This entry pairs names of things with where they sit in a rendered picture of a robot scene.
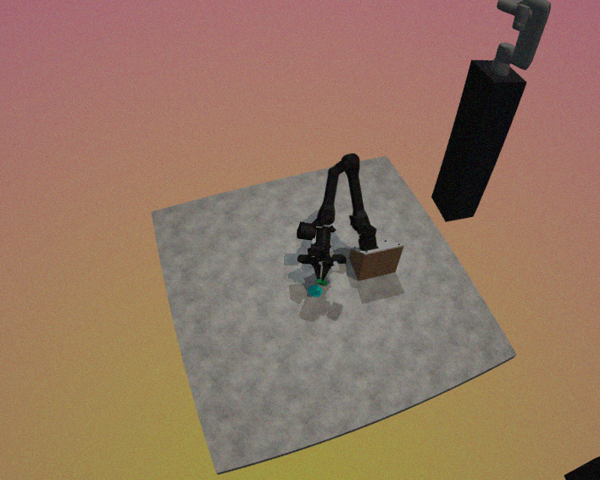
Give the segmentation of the cyan circle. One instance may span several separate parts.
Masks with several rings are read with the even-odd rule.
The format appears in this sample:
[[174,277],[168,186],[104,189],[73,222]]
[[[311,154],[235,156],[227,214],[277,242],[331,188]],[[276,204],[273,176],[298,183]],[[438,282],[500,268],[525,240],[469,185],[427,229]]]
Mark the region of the cyan circle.
[[322,288],[320,286],[313,285],[313,286],[309,287],[308,294],[310,294],[311,296],[314,296],[314,297],[318,297],[322,294]]

